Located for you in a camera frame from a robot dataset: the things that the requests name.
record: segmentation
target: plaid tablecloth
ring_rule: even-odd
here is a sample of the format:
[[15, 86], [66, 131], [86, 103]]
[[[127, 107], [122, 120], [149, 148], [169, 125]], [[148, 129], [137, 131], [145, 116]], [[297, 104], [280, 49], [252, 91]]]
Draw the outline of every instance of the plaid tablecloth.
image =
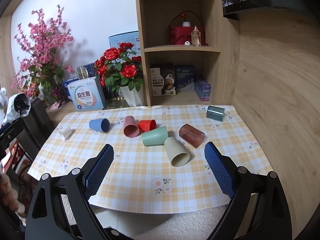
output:
[[[29, 174], [40, 179], [43, 173], [52, 177], [68, 174], [82, 167], [108, 143], [115, 150], [115, 159], [91, 204], [119, 211], [138, 213], [179, 213], [216, 207], [229, 202], [204, 158], [204, 145], [214, 142], [223, 155], [251, 172], [267, 174], [272, 168], [260, 145], [233, 106], [225, 108], [223, 122], [206, 118], [207, 106], [131, 107], [104, 111], [68, 114], [36, 157]], [[123, 134], [124, 118], [155, 119], [167, 126], [186, 147], [191, 161], [182, 167], [170, 165], [163, 145], [145, 147], [141, 136], [128, 138]], [[89, 128], [96, 118], [110, 120], [108, 133]], [[184, 124], [190, 124], [206, 135], [204, 143], [194, 149], [178, 135]], [[74, 133], [64, 141], [58, 130], [69, 126]]]

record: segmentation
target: pink cup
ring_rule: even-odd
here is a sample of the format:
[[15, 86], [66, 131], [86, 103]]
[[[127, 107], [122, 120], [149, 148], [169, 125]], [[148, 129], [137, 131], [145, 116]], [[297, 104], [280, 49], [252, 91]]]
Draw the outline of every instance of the pink cup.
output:
[[133, 116], [128, 115], [124, 119], [123, 133], [129, 138], [134, 138], [139, 135], [139, 127]]

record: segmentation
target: red cup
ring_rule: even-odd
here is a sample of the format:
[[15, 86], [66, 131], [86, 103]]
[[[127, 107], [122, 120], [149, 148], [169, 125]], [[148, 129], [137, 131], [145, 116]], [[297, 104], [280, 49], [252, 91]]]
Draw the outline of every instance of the red cup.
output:
[[133, 116], [128, 115], [124, 119], [123, 133], [129, 138], [134, 138], [139, 135], [139, 127]]
[[180, 128], [179, 136], [190, 143], [194, 148], [198, 148], [204, 141], [204, 133], [189, 124]]
[[156, 129], [157, 124], [156, 124], [156, 120], [141, 120], [138, 126], [141, 131], [149, 132], [153, 129]]

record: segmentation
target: flower pot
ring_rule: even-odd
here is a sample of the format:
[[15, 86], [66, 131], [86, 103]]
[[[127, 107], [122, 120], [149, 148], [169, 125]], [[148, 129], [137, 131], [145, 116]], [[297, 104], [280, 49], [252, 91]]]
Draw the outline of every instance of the flower pot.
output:
[[120, 87], [120, 92], [130, 107], [146, 105], [144, 101], [144, 85], [141, 86], [139, 92], [137, 92], [136, 88], [130, 91], [128, 86]]

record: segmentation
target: brown transparent cup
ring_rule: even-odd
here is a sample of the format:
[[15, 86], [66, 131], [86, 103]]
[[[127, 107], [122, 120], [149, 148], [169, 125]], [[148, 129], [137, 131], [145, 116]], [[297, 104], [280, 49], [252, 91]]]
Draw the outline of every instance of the brown transparent cup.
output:
[[194, 148], [198, 148], [204, 141], [204, 133], [189, 124], [180, 128], [179, 136], [190, 143]]

